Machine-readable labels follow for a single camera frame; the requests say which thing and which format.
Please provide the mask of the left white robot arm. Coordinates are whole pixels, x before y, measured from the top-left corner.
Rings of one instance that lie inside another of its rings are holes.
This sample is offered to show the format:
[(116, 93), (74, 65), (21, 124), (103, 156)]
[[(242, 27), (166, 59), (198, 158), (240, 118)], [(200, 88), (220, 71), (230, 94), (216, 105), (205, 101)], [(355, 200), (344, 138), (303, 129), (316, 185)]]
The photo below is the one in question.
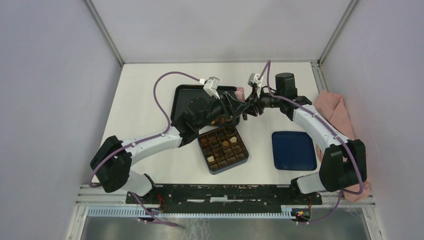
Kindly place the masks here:
[(90, 187), (101, 187), (106, 193), (125, 190), (136, 194), (145, 204), (153, 203), (157, 190), (147, 174), (139, 174), (131, 167), (157, 153), (181, 148), (199, 137), (199, 131), (212, 121), (239, 117), (250, 107), (224, 92), (219, 99), (210, 101), (194, 98), (184, 112), (164, 130), (134, 139), (119, 140), (108, 137), (90, 162), (92, 174), (98, 182)]

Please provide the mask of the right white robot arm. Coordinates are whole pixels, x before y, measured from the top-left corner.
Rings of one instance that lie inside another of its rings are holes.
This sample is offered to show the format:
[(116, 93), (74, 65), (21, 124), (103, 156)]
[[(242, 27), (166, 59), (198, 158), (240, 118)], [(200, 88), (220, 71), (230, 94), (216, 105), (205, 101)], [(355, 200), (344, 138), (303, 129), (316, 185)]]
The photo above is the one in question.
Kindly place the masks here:
[(247, 83), (252, 92), (245, 100), (249, 108), (244, 113), (258, 116), (265, 108), (279, 108), (309, 135), (323, 154), (318, 172), (291, 181), (289, 199), (302, 204), (314, 192), (362, 194), (367, 180), (364, 143), (342, 134), (325, 120), (306, 96), (299, 95), (294, 74), (278, 73), (275, 76), (276, 89), (268, 92), (264, 92), (263, 82), (261, 74), (250, 75)]

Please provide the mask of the blue chocolate box with insert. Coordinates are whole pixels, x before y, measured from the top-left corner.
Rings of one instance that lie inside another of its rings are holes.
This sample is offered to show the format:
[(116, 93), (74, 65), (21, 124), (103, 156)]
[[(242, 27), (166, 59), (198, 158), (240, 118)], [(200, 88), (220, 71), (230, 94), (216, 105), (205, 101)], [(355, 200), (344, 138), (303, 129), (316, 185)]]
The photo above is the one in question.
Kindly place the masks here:
[(197, 138), (208, 171), (217, 175), (248, 161), (250, 156), (233, 124), (207, 131)]

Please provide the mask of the blue box lid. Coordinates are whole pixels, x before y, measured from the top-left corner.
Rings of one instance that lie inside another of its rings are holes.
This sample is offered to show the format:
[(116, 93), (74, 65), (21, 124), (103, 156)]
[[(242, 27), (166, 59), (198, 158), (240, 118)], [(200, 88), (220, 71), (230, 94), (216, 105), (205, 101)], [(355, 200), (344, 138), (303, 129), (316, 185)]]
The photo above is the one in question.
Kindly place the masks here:
[(300, 131), (275, 131), (271, 135), (274, 167), (280, 171), (314, 171), (317, 157), (311, 137)]

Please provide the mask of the pink tongs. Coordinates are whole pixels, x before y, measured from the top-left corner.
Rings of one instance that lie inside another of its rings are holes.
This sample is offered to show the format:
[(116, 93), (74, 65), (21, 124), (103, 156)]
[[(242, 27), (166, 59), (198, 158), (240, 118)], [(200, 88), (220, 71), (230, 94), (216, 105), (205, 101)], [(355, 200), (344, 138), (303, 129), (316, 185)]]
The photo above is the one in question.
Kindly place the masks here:
[(245, 102), (246, 101), (245, 89), (243, 87), (238, 87), (236, 89), (236, 91), (234, 92), (234, 94), (235, 94), (235, 96), (236, 96), (236, 98), (239, 102)]

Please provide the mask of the black chocolate tray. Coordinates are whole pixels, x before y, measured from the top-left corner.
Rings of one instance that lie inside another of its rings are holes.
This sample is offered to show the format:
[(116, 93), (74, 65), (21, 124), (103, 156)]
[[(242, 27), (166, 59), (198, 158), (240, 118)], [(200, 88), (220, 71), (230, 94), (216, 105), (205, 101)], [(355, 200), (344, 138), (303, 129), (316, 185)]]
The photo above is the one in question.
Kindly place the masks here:
[[(236, 97), (235, 91), (237, 87), (235, 86), (226, 86), (220, 85), (217, 88), (217, 92), (222, 94), (223, 92), (228, 92), (233, 98)], [(173, 97), (173, 103), (170, 114), (170, 121), (173, 122), (177, 117), (179, 117), (189, 105), (189, 103), (196, 99), (204, 99), (207, 102), (210, 102), (210, 96), (203, 90), (202, 85), (194, 84), (181, 84), (176, 87)], [(240, 117), (233, 119), (232, 121), (222, 121), (217, 118), (214, 122), (211, 122), (207, 126), (210, 127), (222, 127), (227, 124), (234, 124), (237, 126), (240, 123)]]

